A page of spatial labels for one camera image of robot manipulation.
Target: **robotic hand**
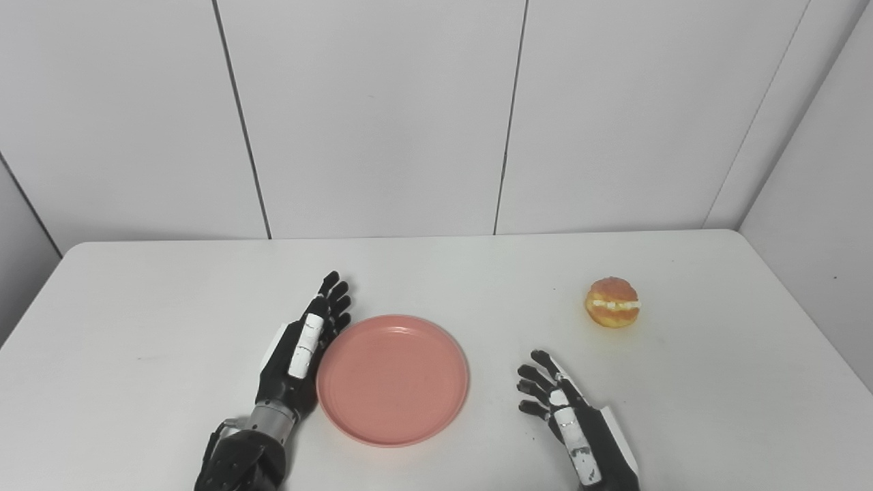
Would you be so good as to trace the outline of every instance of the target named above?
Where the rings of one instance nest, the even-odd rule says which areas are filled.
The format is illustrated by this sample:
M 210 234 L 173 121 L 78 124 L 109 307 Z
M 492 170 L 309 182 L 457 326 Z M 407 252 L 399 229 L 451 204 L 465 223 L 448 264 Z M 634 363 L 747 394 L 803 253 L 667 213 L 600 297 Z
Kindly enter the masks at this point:
M 348 284 L 332 272 L 299 321 L 273 340 L 261 370 L 255 408 L 243 421 L 227 419 L 203 455 L 195 491 L 275 491 L 285 478 L 285 443 L 315 409 L 315 374 L 327 345 L 351 322 Z
M 639 491 L 637 466 L 612 411 L 591 407 L 567 373 L 540 349 L 531 352 L 548 377 L 532 365 L 519 367 L 519 391 L 539 401 L 523 400 L 519 409 L 542 418 L 564 444 L 579 475 L 581 489 Z

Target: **pastry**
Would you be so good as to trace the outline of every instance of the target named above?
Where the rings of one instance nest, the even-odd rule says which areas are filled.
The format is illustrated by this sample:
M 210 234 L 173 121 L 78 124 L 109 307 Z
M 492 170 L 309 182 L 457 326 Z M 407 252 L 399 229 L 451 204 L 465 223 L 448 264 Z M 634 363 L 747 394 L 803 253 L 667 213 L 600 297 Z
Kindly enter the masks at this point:
M 603 327 L 623 328 L 633 324 L 640 314 L 640 299 L 630 283 L 610 276 L 591 285 L 585 309 Z

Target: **table surface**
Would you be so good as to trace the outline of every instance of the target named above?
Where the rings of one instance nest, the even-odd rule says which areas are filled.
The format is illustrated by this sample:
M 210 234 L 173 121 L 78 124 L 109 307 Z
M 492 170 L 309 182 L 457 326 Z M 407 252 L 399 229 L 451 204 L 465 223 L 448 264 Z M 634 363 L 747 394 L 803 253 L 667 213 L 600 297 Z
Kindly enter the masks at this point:
M 332 269 L 356 320 L 418 315 L 468 358 L 436 437 L 364 446 L 321 409 L 290 489 L 575 489 L 516 406 L 552 351 L 609 404 L 643 489 L 869 489 L 873 396 L 735 232 L 92 243 L 72 249 L 0 349 L 0 487 L 190 490 L 209 433 L 252 407 L 258 364 Z M 598 327 L 588 286 L 629 280 L 635 325 Z

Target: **white paneled wall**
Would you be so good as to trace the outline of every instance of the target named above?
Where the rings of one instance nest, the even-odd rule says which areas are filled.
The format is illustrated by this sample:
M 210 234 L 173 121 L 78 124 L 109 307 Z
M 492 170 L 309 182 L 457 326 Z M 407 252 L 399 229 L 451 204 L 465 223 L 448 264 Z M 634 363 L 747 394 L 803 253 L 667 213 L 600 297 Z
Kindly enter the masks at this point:
M 524 0 L 220 0 L 273 236 L 490 234 Z
M 873 387 L 873 9 L 864 12 L 740 231 Z
M 209 2 L 0 2 L 0 149 L 62 251 L 264 238 Z
M 0 149 L 62 252 L 735 226 L 864 3 L 217 0 L 244 127 L 209 2 L 8 0 Z
M 777 130 L 858 3 L 813 1 L 531 0 L 498 232 L 702 226 L 804 13 L 831 31 L 798 29 L 793 105 L 758 121 Z
M 704 227 L 739 227 L 868 1 L 809 2 Z
M 59 259 L 6 168 L 0 165 L 0 345 Z

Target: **cream filling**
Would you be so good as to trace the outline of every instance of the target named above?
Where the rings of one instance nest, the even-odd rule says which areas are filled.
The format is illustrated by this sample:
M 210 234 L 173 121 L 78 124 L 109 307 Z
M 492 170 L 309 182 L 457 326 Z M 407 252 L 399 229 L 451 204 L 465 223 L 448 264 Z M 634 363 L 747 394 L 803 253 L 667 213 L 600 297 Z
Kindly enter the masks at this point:
M 640 302 L 594 300 L 591 301 L 591 305 L 595 307 L 605 307 L 607 310 L 630 310 L 632 308 L 639 308 Z

